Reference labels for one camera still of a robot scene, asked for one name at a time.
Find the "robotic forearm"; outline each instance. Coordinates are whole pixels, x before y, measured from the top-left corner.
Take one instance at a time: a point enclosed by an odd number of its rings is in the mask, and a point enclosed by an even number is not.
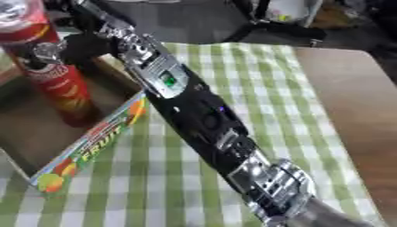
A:
[[[187,66],[133,24],[115,17],[89,0],[74,2],[105,24],[97,34],[69,36],[62,43],[41,43],[41,61],[74,63],[110,52],[123,62],[146,96],[205,162],[238,193],[267,226],[370,226],[350,220],[317,200],[309,176],[289,160],[271,163],[249,137],[245,125],[222,98],[211,92]],[[84,42],[97,44],[86,55],[75,54]]]

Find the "printed fruit graphic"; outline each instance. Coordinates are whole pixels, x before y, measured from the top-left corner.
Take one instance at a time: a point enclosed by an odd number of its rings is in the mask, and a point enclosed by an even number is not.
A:
[[[64,171],[64,169],[71,163],[72,163],[72,159],[71,158],[67,158],[64,161],[62,161],[60,164],[58,164],[57,167],[55,167],[52,172],[54,174],[62,176],[62,172]]]
[[[38,178],[38,188],[41,192],[57,192],[63,183],[64,178],[56,174],[43,174]]]
[[[132,106],[129,107],[129,114],[131,115],[135,115],[137,114],[138,111],[141,111],[140,114],[144,114],[145,110],[144,110],[144,101],[143,100],[139,100],[136,103],[134,103]]]
[[[77,165],[76,163],[70,163],[63,171],[62,171],[62,176],[74,176],[76,173]]]
[[[46,192],[57,192],[59,189],[62,188],[62,184],[64,183],[64,178],[58,176],[57,179],[52,181],[50,184],[47,185]]]

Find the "black arm casing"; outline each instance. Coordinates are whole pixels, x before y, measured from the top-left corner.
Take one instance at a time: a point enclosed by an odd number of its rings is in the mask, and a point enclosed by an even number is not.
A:
[[[254,142],[247,137],[247,129],[222,98],[211,92],[189,68],[190,76],[183,93],[175,98],[158,98],[151,92],[147,97],[163,118],[183,140],[190,145],[212,168],[226,176],[253,151]],[[234,129],[238,138],[229,149],[220,150],[219,138]]]

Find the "wooden table surface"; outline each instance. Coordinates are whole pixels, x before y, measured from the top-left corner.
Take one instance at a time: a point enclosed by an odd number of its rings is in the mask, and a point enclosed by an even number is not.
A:
[[[296,54],[380,214],[397,226],[397,89],[366,52]]]

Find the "silver metal component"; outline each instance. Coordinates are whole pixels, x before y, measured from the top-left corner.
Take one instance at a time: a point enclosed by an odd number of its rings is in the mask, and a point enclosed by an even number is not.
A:
[[[311,196],[307,191],[310,180],[303,170],[288,160],[269,165],[260,150],[231,172],[228,179],[241,192],[246,205],[267,226],[283,225],[299,213]],[[269,203],[283,213],[269,215]]]
[[[34,47],[33,53],[42,62],[48,64],[63,64],[59,56],[67,46],[66,41],[59,43],[39,43]]]
[[[189,76],[181,64],[151,36],[125,36],[119,49],[126,70],[153,93],[174,98],[186,88]]]
[[[184,91],[189,76],[161,43],[149,35],[138,35],[132,25],[104,12],[89,0],[75,3],[106,22],[100,34],[119,40],[119,59],[144,88],[159,98],[174,98]]]
[[[226,132],[226,134],[224,134],[219,140],[218,142],[216,142],[216,147],[221,150],[221,151],[225,151],[226,149],[228,149],[229,147],[231,147],[231,145],[233,145],[234,141],[238,138],[238,133],[236,131],[234,131],[233,129],[229,129],[228,132]]]
[[[131,29],[133,26],[129,25],[123,20],[119,20],[111,14],[100,9],[96,4],[93,4],[90,0],[76,0],[74,1],[76,5],[80,5],[84,9],[88,10],[92,14],[94,14],[98,19],[105,21],[108,25],[112,27],[116,27],[118,29],[121,28],[129,28]]]

